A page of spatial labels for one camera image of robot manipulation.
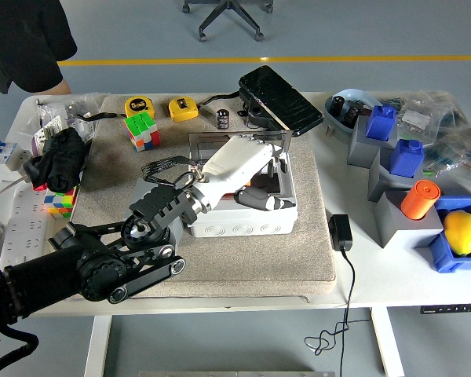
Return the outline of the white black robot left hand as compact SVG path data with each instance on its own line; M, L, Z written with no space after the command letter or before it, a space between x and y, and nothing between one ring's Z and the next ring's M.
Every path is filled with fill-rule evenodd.
M185 190L195 213L213 210L223 195L232 193L235 201L257 210L271 211L292 208L295 203L271 196L246 183L283 148L254 137L235 135L229 139L201 169L202 178Z

